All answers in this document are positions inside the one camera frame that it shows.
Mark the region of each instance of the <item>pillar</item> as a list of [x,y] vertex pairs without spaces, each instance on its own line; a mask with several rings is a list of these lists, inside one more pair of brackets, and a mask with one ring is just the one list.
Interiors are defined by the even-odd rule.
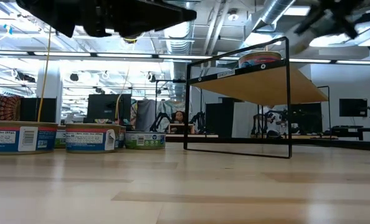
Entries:
[[[63,81],[60,75],[59,61],[50,61],[48,64],[47,79],[45,83],[44,98],[56,98],[56,115],[55,121],[60,124],[60,116],[62,112],[62,93]],[[38,69],[37,79],[37,97],[40,98],[42,94],[42,84],[45,75],[45,62],[40,64]]]

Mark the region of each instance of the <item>food can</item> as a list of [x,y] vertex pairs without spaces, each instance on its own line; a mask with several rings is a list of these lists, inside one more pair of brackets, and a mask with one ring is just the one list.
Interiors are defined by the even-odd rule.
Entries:
[[164,149],[166,133],[128,131],[125,135],[127,149]]
[[66,126],[58,126],[55,139],[55,148],[64,149],[66,147]]
[[123,128],[115,124],[66,124],[66,150],[77,153],[114,152],[119,149]]
[[57,124],[0,121],[0,154],[53,152]]
[[125,145],[125,132],[126,128],[124,126],[120,126],[118,131],[118,138],[115,141],[115,149],[123,149]]

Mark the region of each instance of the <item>can label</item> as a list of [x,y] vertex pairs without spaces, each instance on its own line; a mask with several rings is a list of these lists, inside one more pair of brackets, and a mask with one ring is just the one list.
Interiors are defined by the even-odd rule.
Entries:
[[68,151],[112,151],[116,134],[112,129],[66,129]]
[[125,138],[125,129],[121,129],[118,133],[118,138],[116,138],[115,148],[123,149],[124,148],[124,138]]
[[0,127],[0,152],[53,151],[55,128]]
[[66,146],[66,130],[58,129],[56,132],[55,148],[64,148]]
[[128,149],[162,149],[166,141],[160,133],[126,133],[125,146]]

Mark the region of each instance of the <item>patterned fabric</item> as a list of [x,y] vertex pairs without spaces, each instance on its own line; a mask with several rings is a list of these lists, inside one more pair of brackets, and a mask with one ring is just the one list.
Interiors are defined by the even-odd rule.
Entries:
[[133,129],[135,129],[136,123],[136,114],[138,111],[138,104],[137,100],[131,99],[131,116],[130,116],[130,124],[132,125]]
[[21,98],[0,96],[0,121],[19,121]]

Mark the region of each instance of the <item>barcode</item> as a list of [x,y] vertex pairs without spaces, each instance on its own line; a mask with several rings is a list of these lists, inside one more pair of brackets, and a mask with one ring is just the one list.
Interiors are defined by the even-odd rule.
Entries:
[[39,140],[38,147],[47,147],[48,141],[47,140]]
[[31,146],[33,145],[33,141],[34,141],[34,131],[24,131],[22,145]]
[[143,145],[144,140],[145,140],[144,136],[138,136],[138,140],[137,140],[136,144]]

